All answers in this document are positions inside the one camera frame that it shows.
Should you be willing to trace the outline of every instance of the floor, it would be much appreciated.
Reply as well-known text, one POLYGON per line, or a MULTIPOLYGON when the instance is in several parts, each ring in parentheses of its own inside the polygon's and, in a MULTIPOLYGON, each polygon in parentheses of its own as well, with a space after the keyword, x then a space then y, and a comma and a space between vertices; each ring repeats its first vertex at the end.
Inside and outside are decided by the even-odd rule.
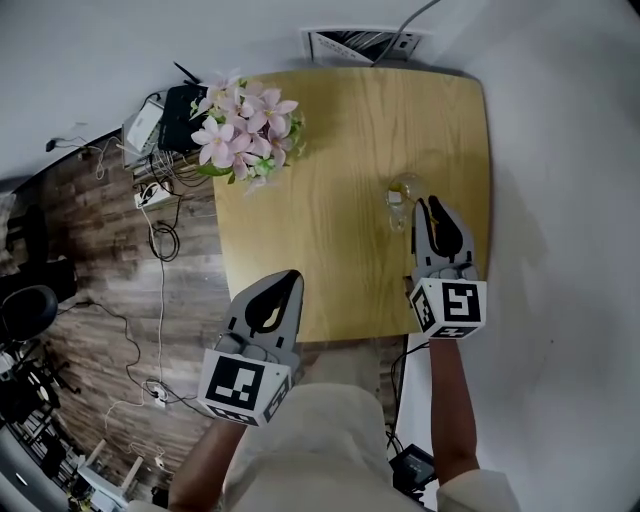
MULTIPOLYGON (((79 291, 60 305, 61 310, 91 299, 126 316, 129 336, 140 347, 140 361, 131 367, 131 375, 140 382, 158 377, 161 269, 148 244, 145 219, 134 207, 131 175, 120 159, 120 150, 110 147, 105 152, 106 175, 98 181, 95 157, 88 161, 67 158, 21 187, 14 214, 29 204, 40 205, 47 219, 50 257, 64 255, 76 264, 79 291)), ((175 202, 149 215, 154 221, 172 223, 175 202)), ((193 397, 204 349, 212 345, 230 302, 209 181, 187 190, 177 231, 179 256, 164 263, 162 366, 172 389, 181 397, 193 397)), ((166 485, 169 476, 155 467, 154 457, 164 452, 166 469, 175 471, 211 420, 179 402, 166 409, 147 402, 144 406, 121 402, 109 414, 108 426, 105 424, 105 414, 115 402, 141 403, 140 388, 125 373, 125 365, 136 360, 137 350, 123 331, 122 319, 91 306, 60 314, 44 338, 60 360, 70 362, 65 372, 69 383, 82 389, 79 395, 62 392, 59 420, 87 452, 107 437, 108 449, 101 461, 114 483, 133 464, 135 450, 144 453, 145 465, 138 473, 138 495, 144 498, 150 486, 166 485), (133 451, 132 442, 139 443, 133 451)), ((402 352, 402 337, 305 344, 301 347, 303 363, 311 364, 322 350, 360 342, 378 348, 380 399, 391 419, 390 365, 402 352)), ((195 401, 189 403, 197 407, 195 401)))

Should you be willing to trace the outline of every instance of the electrical cable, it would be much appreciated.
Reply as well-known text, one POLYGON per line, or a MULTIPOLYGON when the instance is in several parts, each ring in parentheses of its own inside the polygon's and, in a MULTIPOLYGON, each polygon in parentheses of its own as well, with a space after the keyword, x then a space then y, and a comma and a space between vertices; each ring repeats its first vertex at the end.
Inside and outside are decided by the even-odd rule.
MULTIPOLYGON (((403 352, 402 354, 400 354, 396 360, 391 364, 391 386, 393 387, 393 397, 395 399, 395 415, 393 418, 393 423, 391 424, 391 435, 393 437, 395 437, 396 439, 398 439, 398 437, 396 436, 396 427, 398 425, 398 415, 400 414, 400 395, 398 393, 398 389, 396 387, 396 365, 404 358, 406 358, 408 355, 413 354, 414 352, 417 352, 418 350, 422 350, 423 348, 429 348, 429 342, 426 341, 420 345, 418 345, 417 347, 412 348, 411 350, 408 350, 406 352, 403 352)), ((389 438, 389 442, 387 443, 387 448, 389 448, 391 444, 391 438, 389 438)))
MULTIPOLYGON (((180 156, 182 157, 184 162, 189 165, 189 163, 184 158, 184 155, 180 156)), ((151 153, 149 153, 147 161, 145 163, 145 168, 150 174, 154 176, 156 181, 158 181, 158 176, 156 175, 157 170, 160 174, 180 182, 186 188, 198 188, 209 181, 210 177, 203 176, 197 171, 197 168, 195 168, 195 166, 193 167, 193 169, 175 171, 173 153, 169 151, 160 151, 158 150, 157 145, 153 148, 151 153)))
POLYGON ((182 402, 183 405, 187 406, 192 411, 197 412, 201 416, 204 416, 205 418, 211 419, 211 416, 209 416, 208 414, 203 413, 202 411, 196 409, 191 404, 188 404, 186 402, 186 400, 193 400, 195 397, 194 398, 187 398, 187 397, 178 396, 178 394, 175 391, 173 391, 173 389, 171 389, 166 382, 160 382, 159 380, 153 379, 153 378, 149 378, 144 382, 144 384, 147 386, 147 388, 149 387, 149 382, 152 382, 152 383, 155 383, 155 384, 158 384, 158 385, 162 386, 162 388, 165 391, 167 391, 168 393, 171 393, 173 396, 175 396, 178 402, 182 402))
POLYGON ((149 161, 149 167, 150 167, 151 173, 154 179, 156 180, 156 182, 158 183, 158 185, 160 185, 160 187, 162 187, 162 189, 165 190, 167 193, 178 198, 178 205, 176 208, 176 217, 173 221, 173 225, 171 226, 166 222, 158 221, 156 222, 156 225, 158 227, 153 227, 144 208, 141 208, 142 213, 144 214, 145 218, 147 219, 147 223, 149 224, 148 237, 149 237, 149 247, 151 247, 151 252, 153 252, 153 255, 156 258, 158 258, 161 262, 168 263, 176 259, 178 256, 178 253, 180 252, 180 237, 178 236, 178 232, 176 231, 176 226, 178 225, 178 219, 180 216, 180 205, 182 204, 182 199, 184 196, 181 194, 176 194, 170 188, 167 188, 165 184, 160 180, 160 178, 158 178, 154 170, 152 155, 149 155, 148 161, 149 161), (171 240, 173 242, 173 247, 169 254, 166 254, 166 255, 162 254, 162 252, 158 250, 158 247, 156 246, 155 238, 154 238, 154 234, 158 234, 158 233, 161 235, 169 235, 171 237, 171 240))
POLYGON ((391 51, 391 48, 393 48, 393 46, 396 44, 396 41, 398 40, 398 38, 402 35, 402 31, 405 28, 407 28, 407 25, 409 25, 409 23, 411 23, 414 19, 416 19, 418 16, 420 16, 424 11, 426 11, 427 9, 430 9, 431 7, 433 7, 434 5, 439 3, 440 1, 441 0, 431 0, 431 2, 429 2, 426 5, 423 5, 420 9, 418 9, 411 16, 409 16, 404 21, 404 23, 402 25, 400 25, 400 28, 393 35, 393 37, 389 40, 389 44, 387 44, 387 46, 382 51, 382 53, 380 55, 378 55, 378 58, 376 60, 373 61, 373 63, 371 64, 371 67, 373 68, 373 67, 377 66, 380 63, 380 61, 387 56, 387 54, 391 51))
POLYGON ((395 434, 392 434, 388 430, 385 430, 385 434, 389 439, 389 443, 391 444, 391 446, 393 446, 393 450, 396 452, 396 455, 400 455, 400 452, 404 451, 404 446, 402 446, 402 443, 400 442, 400 439, 398 439, 398 436, 395 434))
MULTIPOLYGON (((82 137, 75 137, 76 139, 81 139, 83 142, 85 142, 85 144, 83 146, 78 146, 77 144, 69 144, 67 146, 60 146, 56 143, 55 147, 56 148, 79 148, 79 149, 95 149, 96 151, 98 151, 100 153, 100 156, 98 157, 98 165, 96 165, 96 179, 97 180, 101 180, 102 178, 104 178, 104 174, 105 174, 105 168, 104 165, 102 165, 102 161, 104 160, 104 153, 105 151, 107 151, 107 148, 109 147, 109 143, 112 140, 116 140, 118 141, 119 144, 122 144, 122 141, 116 137, 115 135, 112 135, 111 137, 109 137, 107 139, 107 143, 104 145, 104 148, 99 148, 98 146, 90 146, 89 144, 86 143, 85 139, 83 139, 82 137)), ((62 141, 67 141, 67 139, 53 139, 55 141, 58 140, 62 140, 62 141)))
MULTIPOLYGON (((178 212, 180 211, 181 200, 182 200, 182 197, 180 197, 180 199, 178 200, 178 209, 176 211, 175 224, 178 223, 178 212)), ((160 260, 160 271, 162 275, 161 281, 160 281, 160 321, 158 323, 158 368, 160 369, 160 383, 162 384, 162 381, 163 381, 162 379, 162 321, 164 319, 164 262, 166 260, 164 257, 162 257, 162 253, 158 250, 158 246, 156 245, 156 238, 153 234, 154 229, 153 229, 153 226, 151 225, 151 221, 149 220, 149 217, 147 216, 147 212, 144 211, 144 207, 140 208, 140 210, 142 211, 144 218, 147 220, 147 224, 149 224, 149 237, 151 241, 151 248, 153 249, 153 254, 156 256, 156 258, 158 258, 158 260, 160 260)), ((173 228, 171 229, 170 233, 175 234, 176 237, 178 236, 173 228)), ((175 255, 173 256, 173 258, 169 259, 168 261, 171 261, 178 255, 178 251, 180 250, 179 244, 180 244, 179 240, 176 241, 176 239, 174 239, 175 255)))
POLYGON ((62 311, 59 311, 58 316, 64 315, 65 313, 68 313, 69 311, 75 308, 87 308, 89 306, 98 306, 99 308, 102 308, 106 313, 111 315, 113 318, 119 318, 121 320, 124 320, 124 337, 127 339, 127 341, 132 343, 134 347, 136 347, 136 351, 137 351, 136 360, 133 363, 128 363, 127 365, 125 365, 124 368, 125 368, 125 371, 127 372, 127 377, 129 377, 129 380, 131 380, 131 382, 133 382, 139 388, 142 388, 142 384, 140 384, 137 380, 135 380, 131 376, 131 372, 129 371, 130 368, 132 368, 133 366, 137 365, 140 362, 141 352, 140 352, 140 346, 133 340, 133 338, 129 337, 129 321, 127 320, 127 317, 123 315, 119 315, 117 313, 113 313, 109 311, 107 308, 105 308, 102 304, 98 302, 94 302, 92 300, 76 302, 73 306, 67 309, 64 309, 62 311))

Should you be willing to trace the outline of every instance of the chair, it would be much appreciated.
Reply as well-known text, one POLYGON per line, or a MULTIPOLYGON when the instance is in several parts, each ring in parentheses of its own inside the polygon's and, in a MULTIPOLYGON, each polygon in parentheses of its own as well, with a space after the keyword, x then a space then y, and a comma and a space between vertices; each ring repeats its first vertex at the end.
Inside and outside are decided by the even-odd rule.
POLYGON ((30 340, 47 329, 57 314, 58 298, 48 286, 28 286, 13 292, 0 306, 0 340, 30 340))
POLYGON ((31 413, 42 410, 46 423, 54 409, 60 407, 60 399, 53 385, 81 392, 71 387, 61 376, 60 370, 69 366, 68 362, 56 367, 51 354, 42 346, 40 358, 29 359, 29 355, 39 347, 39 341, 27 351, 24 357, 11 369, 12 378, 0 381, 0 416, 6 423, 24 423, 31 413))
POLYGON ((19 267, 12 264, 15 268, 13 272, 18 268, 19 272, 7 271, 8 275, 0 277, 0 304, 11 294, 35 285, 51 288, 58 302, 73 297, 78 288, 75 267, 70 260, 64 258, 48 261, 49 236, 42 210, 37 206, 30 206, 22 217, 9 219, 7 228, 9 230, 6 235, 7 251, 13 251, 16 240, 24 239, 28 259, 19 267))

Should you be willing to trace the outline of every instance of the wire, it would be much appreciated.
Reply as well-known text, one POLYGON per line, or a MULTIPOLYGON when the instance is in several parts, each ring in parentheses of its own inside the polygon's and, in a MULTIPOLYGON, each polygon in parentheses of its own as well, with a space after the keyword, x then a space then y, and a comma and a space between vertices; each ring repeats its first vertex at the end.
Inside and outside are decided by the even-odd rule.
MULTIPOLYGON (((98 151, 100 153, 100 156, 98 157, 98 165, 96 165, 96 179, 97 180, 101 180, 102 178, 104 178, 104 174, 105 174, 105 168, 104 165, 102 165, 102 161, 104 160, 104 153, 105 151, 107 151, 107 148, 109 147, 109 143, 112 140, 116 140, 118 141, 119 144, 122 144, 122 141, 116 137, 115 135, 112 135, 111 137, 109 137, 107 139, 107 143, 104 145, 104 148, 99 148, 98 146, 90 146, 89 144, 86 143, 86 140, 83 139, 82 137, 75 137, 75 139, 81 139, 85 144, 83 146, 78 146, 76 144, 69 144, 67 146, 60 146, 59 144, 56 143, 56 148, 80 148, 80 149, 95 149, 96 151, 98 151)), ((59 140, 65 141, 65 142, 70 142, 74 139, 54 139, 56 142, 59 140)))
MULTIPOLYGON (((413 354, 414 352, 417 352, 418 350, 422 350, 423 348, 429 348, 429 342, 428 341, 418 345, 417 347, 412 348, 411 350, 403 352, 391 364, 391 386, 393 387, 393 397, 394 397, 395 403, 396 403, 396 411, 395 411, 395 415, 394 415, 394 418, 393 418, 393 423, 391 424, 391 435, 393 437, 395 437, 396 439, 398 439, 398 437, 396 436, 396 427, 398 426, 398 415, 400 414, 400 395, 399 395, 398 389, 396 387, 396 365, 402 359, 406 358, 408 355, 413 354)), ((389 448, 390 444, 391 444, 391 438, 389 438, 389 442, 387 443, 387 448, 389 448)))
MULTIPOLYGON (((140 393, 140 403, 139 404, 134 404, 132 402, 128 402, 127 400, 118 400, 117 402, 114 402, 113 405, 111 407, 109 407, 109 410, 107 411, 107 414, 104 415, 104 434, 105 434, 105 438, 109 439, 109 414, 111 414, 111 411, 113 411, 118 405, 120 404, 126 404, 129 405, 131 407, 144 407, 145 401, 144 401, 144 389, 142 387, 140 387, 141 389, 141 393, 140 393)), ((153 450, 155 452, 155 456, 156 458, 162 458, 162 456, 166 453, 164 448, 162 448, 160 445, 156 444, 155 449, 153 448, 149 448, 147 445, 143 444, 143 443, 137 443, 135 441, 131 441, 128 445, 127 445, 127 449, 122 448, 115 439, 111 438, 111 441, 124 453, 126 454, 130 454, 130 453, 135 453, 136 455, 138 455, 139 457, 144 458, 146 456, 146 453, 143 450, 153 450)), ((165 473, 169 473, 169 474, 174 474, 173 471, 169 471, 166 470, 165 468, 158 466, 158 468, 160 468, 162 471, 164 471, 165 473)))
POLYGON ((400 442, 400 439, 398 439, 398 436, 392 434, 388 430, 385 430, 385 434, 389 439, 389 443, 391 444, 391 446, 393 446, 393 450, 396 452, 396 455, 400 455, 400 452, 404 451, 404 446, 402 446, 402 443, 400 442))
POLYGON ((173 220, 173 225, 169 225, 163 221, 157 221, 156 225, 158 227, 153 227, 153 225, 151 224, 151 221, 149 220, 149 217, 147 216, 147 212, 145 211, 144 207, 140 208, 142 210, 142 213, 145 219, 147 219, 147 224, 149 224, 148 238, 149 238, 149 247, 151 248, 151 252, 161 262, 165 262, 165 263, 175 260, 178 257, 178 253, 180 252, 180 237, 178 236, 178 232, 176 231, 176 226, 178 225, 178 219, 180 218, 180 205, 182 204, 183 196, 179 194, 172 194, 172 195, 175 195, 178 197, 178 205, 176 207, 176 216, 173 220), (161 235, 169 235, 171 237, 171 240, 173 242, 173 247, 171 249, 171 252, 169 252, 169 254, 163 254, 162 251, 156 245, 155 234, 158 234, 158 233, 161 235))
POLYGON ((162 89, 161 91, 156 91, 156 92, 152 92, 151 94, 149 94, 149 96, 147 96, 144 99, 144 101, 142 102, 142 106, 140 107, 140 110, 142 110, 144 108, 144 106, 147 104, 147 101, 151 98, 151 96, 155 96, 156 97, 156 101, 160 101, 162 99, 162 95, 160 93, 161 92, 167 92, 167 90, 168 89, 162 89))
MULTIPOLYGON (((184 162, 189 165, 189 163, 184 158, 184 155, 180 155, 184 162)), ((190 169, 183 169, 180 171, 176 171, 174 169, 174 161, 173 161, 173 153, 169 151, 160 151, 158 150, 157 144, 154 149, 149 153, 146 161, 145 168, 147 171, 153 175, 155 180, 160 183, 158 176, 156 174, 156 170, 162 174, 163 176, 167 176, 169 178, 175 179, 180 182, 184 187, 187 188, 198 188, 202 184, 209 181, 209 176, 203 176, 197 171, 197 168, 193 166, 190 169)))
POLYGON ((127 339, 127 341, 132 343, 134 347, 136 347, 136 351, 137 351, 136 360, 133 363, 127 364, 124 368, 125 368, 125 371, 127 372, 127 377, 129 377, 129 380, 131 380, 131 382, 133 382, 139 388, 142 388, 142 384, 140 384, 137 380, 135 380, 131 376, 131 372, 129 371, 130 368, 132 368, 133 366, 137 365, 140 362, 141 352, 140 352, 140 346, 132 338, 129 337, 129 321, 127 320, 127 317, 118 315, 117 313, 113 313, 109 311, 107 308, 105 308, 102 304, 98 302, 94 302, 92 300, 84 301, 84 302, 76 302, 73 306, 63 311, 59 311, 58 316, 64 315, 65 313, 68 313, 69 311, 75 308, 87 308, 89 306, 98 306, 99 308, 102 308, 105 312, 107 312, 109 315, 111 315, 113 318, 120 318, 121 320, 124 320, 124 337, 127 339))
POLYGON ((178 402, 182 402, 182 403, 183 403, 184 405, 186 405, 189 409, 191 409, 192 411, 197 412, 197 413, 198 413, 198 414, 200 414, 201 416, 204 416, 205 418, 209 418, 209 419, 211 419, 211 416, 209 416, 208 414, 203 413, 202 411, 200 411, 200 410, 196 409, 196 408, 195 408, 195 407, 193 407, 191 404, 188 404, 188 403, 186 402, 186 400, 193 400, 193 399, 194 399, 194 398, 196 398, 196 397, 193 397, 193 398, 180 397, 180 396, 178 396, 178 394, 177 394, 173 389, 171 389, 171 388, 169 387, 169 385, 168 385, 166 382, 160 382, 159 380, 157 380, 157 379, 152 379, 152 378, 149 378, 149 379, 147 379, 146 381, 144 381, 144 384, 145 384, 145 386, 147 386, 147 389, 148 389, 148 387, 149 387, 149 382, 153 382, 153 383, 155 383, 155 384, 158 384, 158 385, 162 386, 162 388, 163 388, 165 391, 167 391, 167 393, 171 393, 173 396, 175 396, 175 397, 177 398, 177 401, 178 401, 178 402))
POLYGON ((431 2, 429 2, 426 5, 423 5, 420 9, 418 9, 411 16, 409 16, 405 20, 405 22, 402 25, 400 25, 400 28, 393 35, 393 37, 389 40, 389 44, 387 44, 386 48, 382 51, 382 53, 380 55, 378 55, 378 58, 373 61, 373 63, 371 64, 371 67, 373 68, 373 67, 377 66, 378 63, 380 63, 380 61, 387 56, 387 54, 391 51, 391 48, 393 48, 393 46, 396 44, 396 41, 398 40, 398 38, 402 35, 402 31, 405 28, 407 28, 407 25, 409 25, 409 23, 411 23, 414 19, 416 19, 418 16, 420 16, 424 11, 426 11, 427 9, 430 9, 431 7, 433 7, 434 5, 439 3, 440 1, 441 0, 431 0, 431 2))
MULTIPOLYGON (((182 200, 182 197, 178 200, 178 212, 180 211, 181 200, 182 200)), ((160 281, 160 321, 158 323, 158 368, 160 369, 160 383, 162 384, 162 381, 163 381, 163 378, 162 378, 162 320, 164 319, 164 261, 165 259, 162 257, 160 251, 158 250, 158 246, 156 245, 156 239, 155 239, 155 236, 153 235, 153 226, 151 225, 151 221, 147 216, 147 212, 144 211, 144 207, 140 208, 140 210, 142 211, 144 218, 147 220, 147 224, 149 224, 149 237, 151 239, 151 247, 153 249, 153 254, 160 260, 160 271, 162 274, 161 281, 160 281)), ((176 212, 176 224, 178 222, 178 212, 176 212)), ((178 242, 178 245, 176 245, 176 242, 174 242, 174 248, 175 247, 177 247, 179 250, 180 248, 179 242, 178 242)))

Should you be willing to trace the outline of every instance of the person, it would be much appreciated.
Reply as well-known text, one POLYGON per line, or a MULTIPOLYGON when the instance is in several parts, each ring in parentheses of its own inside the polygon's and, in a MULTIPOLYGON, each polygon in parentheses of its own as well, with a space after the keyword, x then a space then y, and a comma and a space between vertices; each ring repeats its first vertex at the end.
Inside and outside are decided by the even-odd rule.
MULTIPOLYGON (((431 340, 431 435, 438 510, 512 512, 502 473, 479 469, 473 408, 457 342, 431 340)), ((369 346, 325 352, 265 427, 215 421, 177 471, 172 512, 418 512, 391 485, 369 346)), ((160 510, 132 502, 130 512, 160 510)))

